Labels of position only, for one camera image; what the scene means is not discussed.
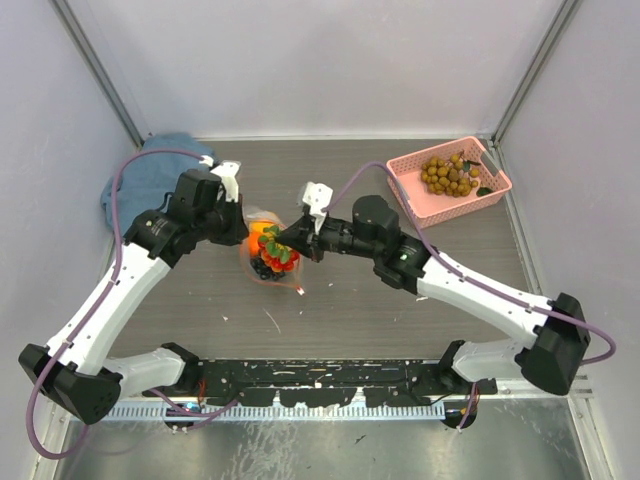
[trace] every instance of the blue cloth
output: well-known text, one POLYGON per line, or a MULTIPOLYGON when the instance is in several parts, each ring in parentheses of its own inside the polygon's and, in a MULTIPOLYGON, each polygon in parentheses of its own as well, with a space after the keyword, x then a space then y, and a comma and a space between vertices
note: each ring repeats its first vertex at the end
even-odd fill
MULTIPOLYGON (((179 148, 199 155, 209 155, 215 159, 213 150, 198 143, 186 133, 170 133, 150 137, 144 142, 142 150, 156 148, 179 148)), ((118 189, 118 215, 122 235, 126 233, 139 214, 160 207, 164 194, 173 192, 178 177, 190 168, 208 170, 206 165, 198 163, 195 158, 175 153, 154 153, 130 163, 122 174, 118 189)), ((100 203, 105 209, 107 223, 111 229, 113 229, 112 183, 113 177, 107 182, 100 196, 100 203)))

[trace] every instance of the gray tabletop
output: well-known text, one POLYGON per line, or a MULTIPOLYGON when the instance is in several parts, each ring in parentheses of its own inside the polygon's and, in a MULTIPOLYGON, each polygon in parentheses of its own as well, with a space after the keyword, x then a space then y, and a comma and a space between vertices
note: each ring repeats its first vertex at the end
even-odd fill
MULTIPOLYGON (((222 159, 243 162, 245 205, 275 212, 290 224, 307 181, 339 190, 364 162, 386 161, 434 141, 234 141, 212 146, 222 159)), ((368 172, 332 215, 351 218, 362 195, 380 194, 405 215, 381 171, 368 172)), ((431 242, 478 272, 526 289, 503 202, 426 230, 431 242)), ((207 358, 437 358, 452 340, 504 335, 454 307, 416 301, 384 285, 372 262, 327 255, 305 262, 306 290, 265 287, 243 271, 237 247, 201 244, 147 296, 111 354, 126 356, 173 341, 207 358)))

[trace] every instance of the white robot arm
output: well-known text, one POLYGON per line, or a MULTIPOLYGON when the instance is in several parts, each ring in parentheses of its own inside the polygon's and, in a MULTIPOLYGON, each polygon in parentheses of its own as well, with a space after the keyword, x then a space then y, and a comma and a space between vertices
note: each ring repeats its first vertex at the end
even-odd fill
MULTIPOLYGON (((118 281, 47 376, 43 394, 93 424, 120 398, 163 385, 191 390, 199 379, 198 359, 175 344, 128 358, 107 359, 107 354, 144 297, 197 242, 231 246, 248 235, 238 170, 236 162, 223 162, 211 172, 188 170, 180 176, 166 213, 148 210, 136 217, 124 236, 118 281)), ((22 351, 19 362, 32 380, 53 352, 69 343, 69 334, 112 282, 113 268, 44 347, 30 344, 22 351)))
POLYGON ((551 300, 521 292, 473 272, 442 252, 438 252, 440 259, 436 258, 420 240, 400 230, 398 214, 377 195, 354 203, 351 222, 331 218, 325 210, 331 194, 326 185, 308 183, 300 196, 302 218, 277 241, 314 261, 322 260, 324 252, 371 258, 374 273, 387 285, 447 302, 510 337, 482 344, 452 342, 440 360, 441 381, 451 391, 467 393, 469 382, 487 378, 524 377, 549 393, 568 393, 589 345, 589 333, 538 313, 536 307, 584 321, 575 298, 560 294, 551 300), (443 263, 462 275, 454 275, 443 263), (529 307, 517 307, 465 278, 479 280, 529 307))

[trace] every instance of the wire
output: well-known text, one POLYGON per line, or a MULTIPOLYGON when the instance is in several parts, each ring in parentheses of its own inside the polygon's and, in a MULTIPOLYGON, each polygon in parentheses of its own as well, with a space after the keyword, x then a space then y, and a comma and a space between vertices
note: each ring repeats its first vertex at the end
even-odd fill
POLYGON ((402 201, 402 205, 404 206, 404 209, 407 212, 407 216, 409 217, 409 220, 411 221, 413 227, 416 229, 416 232, 418 233, 418 237, 420 238, 420 240, 424 244, 424 246, 427 249, 427 251, 431 254, 431 256, 433 258, 436 259, 436 261, 438 263, 440 263, 440 265, 442 265, 444 268, 449 270, 451 273, 456 275, 461 280, 463 280, 465 282, 469 282, 470 284, 475 285, 476 287, 484 290, 485 292, 488 292, 488 293, 490 293, 490 294, 492 294, 492 295, 494 295, 494 296, 496 296, 498 298, 501 298, 503 300, 511 302, 514 305, 517 305, 518 307, 522 307, 527 311, 534 311, 536 313, 540 313, 542 315, 546 315, 546 316, 549 316, 549 317, 556 318, 558 320, 562 320, 563 322, 570 323, 571 325, 575 325, 576 327, 580 327, 580 328, 584 328, 585 330, 589 330, 590 332, 596 334, 597 336, 599 336, 600 338, 602 338, 605 342, 607 342, 609 344, 609 350, 608 351, 606 351, 605 353, 603 353, 601 355, 597 355, 597 356, 595 356, 593 358, 588 358, 586 360, 583 360, 581 365, 589 365, 589 364, 592 364, 592 363, 601 362, 603 360, 611 358, 613 356, 613 354, 616 353, 616 350, 617 350, 616 342, 613 340, 613 338, 608 333, 606 333, 604 330, 596 327, 595 325, 592 325, 590 323, 586 323, 586 322, 584 322, 582 320, 578 320, 577 318, 570 317, 569 315, 565 315, 564 313, 554 312, 553 310, 550 310, 550 309, 547 309, 547 308, 530 306, 527 302, 524 302, 523 300, 520 300, 520 299, 518 299, 516 297, 512 297, 511 295, 509 295, 507 293, 504 293, 501 290, 499 290, 499 289, 497 289, 495 287, 492 287, 491 285, 487 285, 487 284, 481 282, 480 280, 476 280, 475 278, 465 276, 454 265, 451 265, 444 258, 442 258, 440 256, 440 254, 438 253, 438 251, 435 248, 433 248, 433 246, 431 246, 431 243, 429 242, 427 236, 420 229, 420 226, 418 225, 417 219, 416 219, 415 215, 413 214, 413 210, 411 209, 411 206, 409 205, 409 200, 407 199, 405 190, 402 187, 402 185, 400 184, 400 181, 393 174, 393 172, 389 169, 389 167, 387 167, 383 163, 380 163, 380 162, 369 162, 369 163, 366 163, 365 165, 363 165, 362 167, 360 167, 360 169, 358 169, 358 171, 353 175, 353 177, 351 177, 351 179, 342 188, 340 193, 338 193, 338 195, 335 196, 333 201, 327 207, 323 208, 322 211, 323 212, 327 212, 327 213, 330 212, 331 209, 342 199, 342 197, 344 197, 345 193, 347 193, 347 191, 349 191, 349 189, 353 186, 353 184, 360 177, 360 175, 362 175, 362 173, 365 170, 368 170, 369 168, 373 168, 373 167, 380 168, 380 169, 384 170, 384 172, 389 176, 389 178, 391 179, 393 184, 396 186, 398 192, 400 192, 400 200, 402 201))
POLYGON ((478 389, 478 385, 474 382, 473 385, 471 385, 469 402, 467 402, 467 408, 464 412, 464 415, 462 416, 462 420, 460 420, 460 423, 458 424, 458 427, 457 427, 458 430, 462 429, 462 427, 464 427, 464 424, 467 423, 467 418, 469 418, 469 415, 471 414, 471 410, 473 409, 473 402, 475 400, 477 389, 478 389))
POLYGON ((453 393, 445 393, 444 395, 442 395, 442 396, 440 396, 440 397, 436 398, 436 399, 435 399, 433 402, 431 402, 431 403, 432 403, 432 404, 436 404, 436 403, 438 403, 438 402, 440 402, 440 401, 444 400, 445 398, 450 397, 451 395, 453 395, 453 393))
POLYGON ((162 205, 156 208, 157 211, 161 212, 162 210, 164 210, 164 207, 166 207, 167 203, 169 202, 169 197, 173 197, 173 192, 165 192, 164 199, 162 200, 162 205))
POLYGON ((204 394, 207 391, 207 382, 206 380, 203 378, 198 382, 198 386, 200 387, 198 390, 198 406, 202 406, 202 403, 204 402, 204 394))
MULTIPOLYGON (((75 453, 81 447, 82 442, 84 441, 87 435, 87 432, 89 431, 89 426, 85 425, 82 428, 82 431, 80 432, 80 435, 76 440, 76 443, 71 448, 60 453, 50 452, 49 450, 44 448, 44 446, 40 443, 40 440, 38 440, 38 435, 36 434, 35 423, 33 419, 36 402, 38 400, 38 394, 40 393, 40 390, 42 389, 42 386, 47 376, 53 369, 54 365, 56 365, 58 360, 60 360, 60 357, 67 350, 67 348, 69 348, 70 345, 73 345, 73 340, 78 336, 78 334, 86 326, 89 320, 91 320, 91 317, 93 316, 93 314, 98 310, 98 308, 100 308, 100 305, 102 305, 105 298, 107 298, 107 296, 109 295, 109 292, 111 292, 111 290, 113 289, 113 286, 116 284, 118 280, 118 276, 120 275, 120 270, 122 268, 122 234, 120 231, 120 222, 119 222, 120 218, 118 215, 118 202, 117 202, 118 186, 120 185, 122 172, 124 172, 124 169, 127 167, 127 165, 129 165, 131 162, 137 160, 140 157, 144 157, 146 155, 152 155, 154 153, 174 153, 177 155, 185 155, 187 157, 192 157, 198 161, 202 160, 202 155, 199 155, 194 152, 190 152, 188 150, 182 150, 177 148, 156 148, 156 149, 143 150, 141 152, 138 152, 128 160, 125 160, 124 162, 122 162, 118 167, 118 170, 116 171, 113 177, 113 182, 111 184, 111 212, 113 217, 113 235, 116 243, 116 248, 115 248, 116 259, 114 263, 113 273, 111 274, 111 277, 110 277, 110 281, 107 282, 107 285, 105 286, 104 290, 100 293, 98 298, 96 298, 96 301, 93 303, 93 305, 89 307, 89 309, 87 310, 87 313, 84 314, 84 316, 78 322, 76 327, 71 331, 71 333, 69 333, 69 336, 67 337, 66 341, 62 343, 58 351, 51 356, 51 359, 44 366, 44 368, 40 372, 40 375, 38 375, 38 378, 36 378, 36 381, 34 382, 33 390, 31 390, 31 395, 29 396, 29 401, 27 402, 27 412, 26 412, 26 418, 25 418, 25 423, 27 427, 27 436, 29 437, 29 442, 31 443, 33 448, 36 450, 36 452, 38 452, 44 458, 48 458, 50 460, 61 460, 75 453)), ((189 414, 189 416, 195 416, 193 412, 187 412, 187 414, 189 414)), ((213 420, 219 415, 219 413, 214 412, 211 415, 212 416, 210 417, 210 420, 213 420)))

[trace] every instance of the clear plastic bag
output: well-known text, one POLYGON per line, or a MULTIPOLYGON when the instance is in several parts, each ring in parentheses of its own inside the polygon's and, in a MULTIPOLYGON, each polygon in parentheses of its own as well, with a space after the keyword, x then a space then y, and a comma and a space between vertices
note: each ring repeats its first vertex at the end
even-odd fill
POLYGON ((244 221, 249 229, 240 245, 240 263, 252 280, 268 286, 289 287, 304 295, 302 257, 275 237, 285 225, 273 212, 245 207, 244 221))

